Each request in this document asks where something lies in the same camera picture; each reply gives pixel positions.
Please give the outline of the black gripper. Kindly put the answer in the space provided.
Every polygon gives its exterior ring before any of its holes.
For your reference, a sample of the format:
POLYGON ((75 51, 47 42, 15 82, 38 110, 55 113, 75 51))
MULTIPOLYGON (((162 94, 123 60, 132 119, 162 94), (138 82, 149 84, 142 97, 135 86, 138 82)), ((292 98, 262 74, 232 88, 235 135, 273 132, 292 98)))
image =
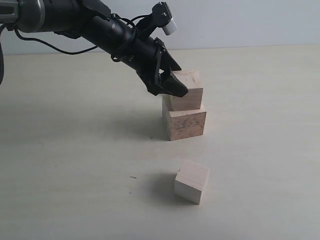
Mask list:
POLYGON ((183 97, 188 93, 188 88, 173 74, 182 68, 159 38, 137 41, 132 45, 131 53, 120 52, 119 56, 112 55, 111 58, 134 69, 147 91, 155 96, 183 97))

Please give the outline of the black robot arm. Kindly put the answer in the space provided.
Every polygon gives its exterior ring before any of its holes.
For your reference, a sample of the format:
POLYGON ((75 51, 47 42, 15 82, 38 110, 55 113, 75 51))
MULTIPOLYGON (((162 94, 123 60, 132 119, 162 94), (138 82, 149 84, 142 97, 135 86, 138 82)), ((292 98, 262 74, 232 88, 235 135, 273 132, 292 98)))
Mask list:
POLYGON ((53 32, 70 39, 84 38, 94 48, 109 53, 114 62, 134 69, 153 95, 183 97, 188 88, 174 75, 181 67, 152 32, 163 29, 171 35, 177 28, 164 1, 151 13, 128 19, 113 13, 99 0, 3 0, 0 27, 23 33, 53 32))

